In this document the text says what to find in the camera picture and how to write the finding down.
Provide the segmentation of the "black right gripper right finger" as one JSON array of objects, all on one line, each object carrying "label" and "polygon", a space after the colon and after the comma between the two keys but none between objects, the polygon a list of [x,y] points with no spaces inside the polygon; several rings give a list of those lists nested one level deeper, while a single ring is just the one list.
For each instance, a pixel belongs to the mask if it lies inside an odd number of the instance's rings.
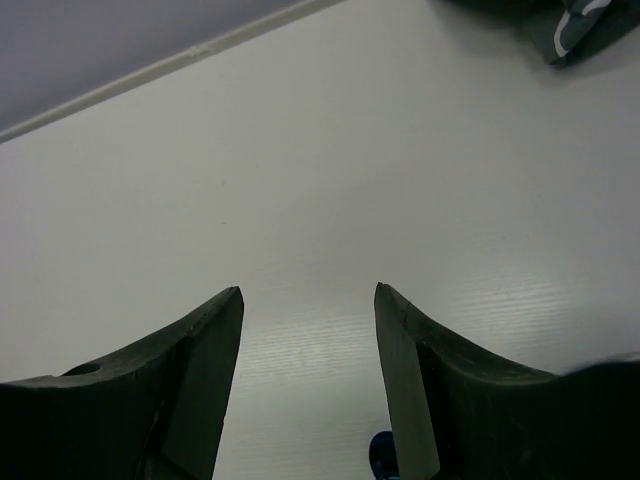
[{"label": "black right gripper right finger", "polygon": [[374,314],[401,478],[638,477],[637,361],[537,370],[446,328],[383,283]]}]

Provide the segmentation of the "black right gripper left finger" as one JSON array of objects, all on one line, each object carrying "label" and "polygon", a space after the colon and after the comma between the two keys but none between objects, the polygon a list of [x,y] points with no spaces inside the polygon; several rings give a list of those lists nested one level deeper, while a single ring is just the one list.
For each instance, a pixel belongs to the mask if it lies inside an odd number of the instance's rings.
[{"label": "black right gripper left finger", "polygon": [[209,479],[239,353],[230,287],[172,324],[60,376],[1,387],[5,479]]}]

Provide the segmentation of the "grey striped cloth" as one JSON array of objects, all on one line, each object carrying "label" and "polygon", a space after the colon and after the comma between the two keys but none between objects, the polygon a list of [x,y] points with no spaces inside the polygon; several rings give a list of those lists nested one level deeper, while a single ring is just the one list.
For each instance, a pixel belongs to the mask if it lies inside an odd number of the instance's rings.
[{"label": "grey striped cloth", "polygon": [[639,27],[639,3],[453,1],[453,6],[525,38],[545,64],[564,69],[601,53]]}]

